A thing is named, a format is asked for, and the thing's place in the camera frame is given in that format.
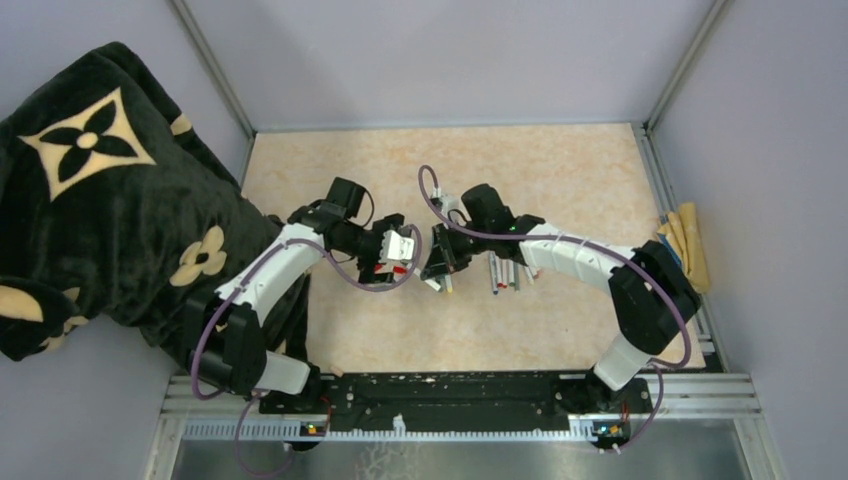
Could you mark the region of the dark green ink pen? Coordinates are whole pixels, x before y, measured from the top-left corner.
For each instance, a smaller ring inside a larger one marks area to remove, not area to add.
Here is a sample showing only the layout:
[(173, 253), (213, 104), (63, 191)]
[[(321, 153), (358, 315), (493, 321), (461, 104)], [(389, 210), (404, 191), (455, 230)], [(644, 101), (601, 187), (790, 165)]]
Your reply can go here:
[(425, 280), (425, 284), (428, 285), (431, 289), (433, 289), (436, 292), (442, 292), (443, 291), (442, 284), (435, 279)]

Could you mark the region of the blue tip acrylic marker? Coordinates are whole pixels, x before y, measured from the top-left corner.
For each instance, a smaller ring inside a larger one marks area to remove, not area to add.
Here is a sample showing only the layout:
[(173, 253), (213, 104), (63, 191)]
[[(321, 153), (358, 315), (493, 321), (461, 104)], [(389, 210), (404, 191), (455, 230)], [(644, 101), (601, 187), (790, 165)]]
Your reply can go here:
[(491, 291), (494, 295), (499, 293), (500, 283), (499, 283), (499, 274), (498, 274), (498, 260), (493, 252), (490, 252), (488, 255), (488, 264), (489, 264), (489, 276), (490, 276), (490, 284)]

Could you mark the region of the red cap green-end marker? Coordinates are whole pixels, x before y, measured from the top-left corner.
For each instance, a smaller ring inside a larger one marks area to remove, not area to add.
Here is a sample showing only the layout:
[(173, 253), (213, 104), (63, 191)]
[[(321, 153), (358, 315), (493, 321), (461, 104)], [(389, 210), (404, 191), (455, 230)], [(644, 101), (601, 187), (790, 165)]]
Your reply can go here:
[(507, 289), (509, 287), (508, 267), (504, 259), (497, 260), (497, 282), (500, 289)]

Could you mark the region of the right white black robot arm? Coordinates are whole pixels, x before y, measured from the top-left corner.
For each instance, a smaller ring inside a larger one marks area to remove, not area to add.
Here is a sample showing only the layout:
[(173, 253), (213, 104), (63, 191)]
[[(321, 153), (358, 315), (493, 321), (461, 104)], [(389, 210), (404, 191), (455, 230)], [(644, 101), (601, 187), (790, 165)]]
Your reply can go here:
[(658, 241), (621, 247), (565, 233), (541, 217), (513, 215), (486, 183), (467, 190), (460, 200), (469, 220), (433, 227), (422, 279), (457, 273), (474, 256), (492, 253), (533, 270), (571, 276), (608, 294), (619, 334), (593, 365), (586, 385), (589, 404), (600, 412), (612, 412), (626, 400), (626, 385), (676, 336), (685, 334), (687, 322), (701, 307), (672, 252)]

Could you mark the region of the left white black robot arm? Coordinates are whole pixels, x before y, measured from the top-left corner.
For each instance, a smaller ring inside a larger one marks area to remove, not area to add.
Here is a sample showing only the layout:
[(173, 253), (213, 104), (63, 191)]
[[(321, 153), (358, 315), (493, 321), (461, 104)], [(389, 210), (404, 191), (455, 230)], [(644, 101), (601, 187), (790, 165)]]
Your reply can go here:
[(355, 259), (358, 278), (342, 277), (363, 291), (388, 292), (413, 279), (422, 233), (401, 214), (370, 227), (353, 223), (368, 193), (360, 184), (335, 178), (326, 196), (297, 209), (242, 272), (213, 293), (188, 301), (182, 348), (196, 398), (276, 392), (297, 413), (317, 407), (319, 369), (267, 348), (263, 326), (314, 265), (338, 264), (335, 251)]

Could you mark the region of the yellow folded cloth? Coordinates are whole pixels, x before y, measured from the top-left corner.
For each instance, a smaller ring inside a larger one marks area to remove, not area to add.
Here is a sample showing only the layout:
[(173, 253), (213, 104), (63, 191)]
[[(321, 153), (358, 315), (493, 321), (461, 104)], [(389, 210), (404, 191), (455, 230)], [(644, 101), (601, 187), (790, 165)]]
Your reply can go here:
[(700, 294), (707, 293), (710, 290), (711, 281), (698, 225), (696, 204), (686, 202), (681, 204), (677, 211), (662, 215), (656, 236), (672, 252), (674, 260), (694, 290)]

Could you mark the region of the black floral plush blanket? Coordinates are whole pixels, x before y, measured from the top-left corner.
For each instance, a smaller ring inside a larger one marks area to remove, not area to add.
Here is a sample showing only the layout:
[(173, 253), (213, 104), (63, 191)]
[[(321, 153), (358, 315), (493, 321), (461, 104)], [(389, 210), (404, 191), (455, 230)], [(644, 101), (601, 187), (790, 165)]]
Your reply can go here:
[[(1, 352), (54, 350), (106, 316), (187, 369), (188, 301), (242, 272), (284, 224), (242, 195), (135, 52), (95, 48), (1, 124)], [(275, 353), (305, 317), (309, 284), (307, 273), (263, 326)]]

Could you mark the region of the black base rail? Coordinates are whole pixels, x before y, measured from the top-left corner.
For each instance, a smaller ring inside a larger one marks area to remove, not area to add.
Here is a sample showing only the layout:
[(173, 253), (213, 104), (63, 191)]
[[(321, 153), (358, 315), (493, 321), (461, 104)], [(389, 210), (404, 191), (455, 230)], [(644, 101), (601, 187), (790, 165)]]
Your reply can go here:
[(611, 391), (577, 371), (324, 374), (309, 393), (270, 393), (265, 415), (326, 414), (333, 432), (565, 431), (578, 415), (629, 420), (653, 408), (646, 380)]

